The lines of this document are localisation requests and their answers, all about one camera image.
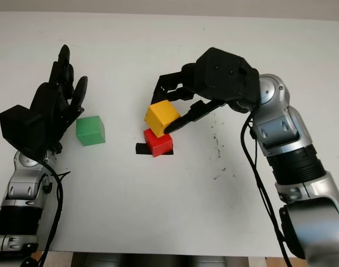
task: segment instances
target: robotic hand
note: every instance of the robotic hand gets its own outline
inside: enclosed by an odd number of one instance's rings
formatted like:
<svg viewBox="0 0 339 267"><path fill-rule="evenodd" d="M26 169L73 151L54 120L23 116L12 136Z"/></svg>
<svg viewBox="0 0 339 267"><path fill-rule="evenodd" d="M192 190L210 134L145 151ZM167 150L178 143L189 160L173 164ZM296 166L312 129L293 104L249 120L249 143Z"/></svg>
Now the robotic hand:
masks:
<svg viewBox="0 0 339 267"><path fill-rule="evenodd" d="M235 111L250 111L241 141L261 196L267 202L265 205L287 265L291 266L284 241L290 251L306 259L310 267L338 267L339 191L317 158L300 114L289 105L289 92L283 81L275 75L259 75L241 57L210 48L196 63L183 66L181 72L160 76L151 103L189 100L195 93L210 102L196 102L164 132L176 131L226 103ZM244 144L245 129L251 120L251 136L258 141L271 165L278 195L286 203L279 210L283 234Z"/></svg>
<svg viewBox="0 0 339 267"><path fill-rule="evenodd" d="M55 154L62 151L60 139L69 125L84 111L81 104L87 87L84 76L74 90L69 57L69 48L64 45L49 81L37 89L30 109L17 105L0 114L2 135L18 150L0 209L0 262L6 259L14 266L42 266L54 237L63 199L59 177L53 170ZM38 221L52 191L51 176L58 184L58 209L45 252L37 263L30 255L38 247Z"/></svg>

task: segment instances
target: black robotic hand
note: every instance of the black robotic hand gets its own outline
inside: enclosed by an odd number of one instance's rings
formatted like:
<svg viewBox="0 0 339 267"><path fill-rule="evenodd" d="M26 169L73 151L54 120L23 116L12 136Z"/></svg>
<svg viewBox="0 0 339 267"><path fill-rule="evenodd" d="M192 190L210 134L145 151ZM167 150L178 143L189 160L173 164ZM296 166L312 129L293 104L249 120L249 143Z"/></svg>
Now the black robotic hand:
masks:
<svg viewBox="0 0 339 267"><path fill-rule="evenodd" d="M210 48L196 63L184 65L180 72L161 75L151 104L191 100L194 94L210 102L200 100L191 105L189 112L169 124L164 133L176 131L225 104L241 113L252 110L261 101L259 73L242 57Z"/></svg>
<svg viewBox="0 0 339 267"><path fill-rule="evenodd" d="M84 111L81 104L87 77L81 77L74 90L69 57L69 48L64 45L53 63L49 81L37 89L30 109L17 105L0 113L2 136L33 160L42 160L47 150L60 153L60 139Z"/></svg>

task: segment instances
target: cable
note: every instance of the cable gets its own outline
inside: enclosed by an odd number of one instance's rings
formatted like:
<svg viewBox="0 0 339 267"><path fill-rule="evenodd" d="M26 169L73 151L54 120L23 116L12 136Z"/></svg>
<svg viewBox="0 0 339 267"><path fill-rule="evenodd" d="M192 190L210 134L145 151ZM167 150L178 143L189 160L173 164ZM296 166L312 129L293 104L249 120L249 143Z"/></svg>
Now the cable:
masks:
<svg viewBox="0 0 339 267"><path fill-rule="evenodd" d="M70 173L70 171L68 172L64 172L63 174L58 174L58 176L60 177L60 181L63 181L64 177L67 176ZM57 200L59 201L59 187L57 187Z"/></svg>
<svg viewBox="0 0 339 267"><path fill-rule="evenodd" d="M247 117L245 123L242 126L241 134L240 134L241 146L242 146L243 152L245 153L247 160L248 160L248 162L249 162L249 164L252 168L252 171L254 173L254 177L256 178L256 183L257 183L257 186L258 186L258 189L259 189L259 193L260 193L261 198L263 200L264 206L267 210L268 216L272 221L272 224L273 224L273 227L274 227L274 232L276 233L277 240L278 240L278 243L279 243L279 247L281 248L283 258L284 258L287 266L292 267L292 264L289 260L287 252L286 252L286 248L284 247L284 243L283 243L284 242L284 236L281 233L281 230L279 229L278 221L276 219L276 215L274 214L272 203L271 203L271 201L268 197L266 189L264 188L261 177L259 176L259 173L258 173L257 168L256 168L256 164L257 164L257 143L256 143L256 152L255 152L255 162L253 162L252 158L251 158L251 156L250 156L250 154L247 150L245 140L244 140L246 129L247 129L247 127L249 127L249 123L250 123L251 119L253 118L257 109L258 109L258 107L256 107L251 112L251 114Z"/></svg>
<svg viewBox="0 0 339 267"><path fill-rule="evenodd" d="M62 186L62 182L61 182L59 176L56 174L56 172L54 171L54 169L51 166L49 166L47 163L45 163L43 161L38 161L38 163L41 164L43 167L45 167L51 173L51 175L54 177L54 179L57 182L57 193L58 193L58 197L57 197L58 207L57 207L57 210L56 210L56 214L54 216L53 224L52 224L49 236L48 236L48 240L47 240L47 243L46 243L45 250L44 250L40 260L38 261L39 267L43 267L43 265L46 261L46 258L47 258L47 254L49 252L49 248L50 248L51 243L52 243L54 236L56 234L58 222L59 222L59 219L60 219L60 215L62 213L63 186Z"/></svg>
<svg viewBox="0 0 339 267"><path fill-rule="evenodd" d="M257 139L254 140L254 165L257 168Z"/></svg>

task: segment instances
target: white surface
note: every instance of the white surface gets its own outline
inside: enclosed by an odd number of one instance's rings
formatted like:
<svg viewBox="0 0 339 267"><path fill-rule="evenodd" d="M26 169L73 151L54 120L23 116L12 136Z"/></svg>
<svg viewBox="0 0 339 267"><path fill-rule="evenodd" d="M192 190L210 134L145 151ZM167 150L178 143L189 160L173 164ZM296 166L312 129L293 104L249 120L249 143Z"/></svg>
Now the white surface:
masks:
<svg viewBox="0 0 339 267"><path fill-rule="evenodd" d="M89 77L82 117L101 116L106 143L82 147L74 125L62 139L57 170L72 173L63 182L53 250L281 255L239 143L247 115L220 108L172 134L174 156L135 154L135 143L144 141L143 118L158 76L180 70L211 46L243 56L260 73L283 78L291 104L339 186L338 22L0 13L0 112L30 105L64 43L75 80ZM175 106L184 113L190 103ZM0 202L14 153L0 131ZM282 203L261 153L258 162L278 212ZM47 204L43 236L55 203Z"/></svg>
<svg viewBox="0 0 339 267"><path fill-rule="evenodd" d="M305 18L339 21L339 0L0 0L0 11Z"/></svg>

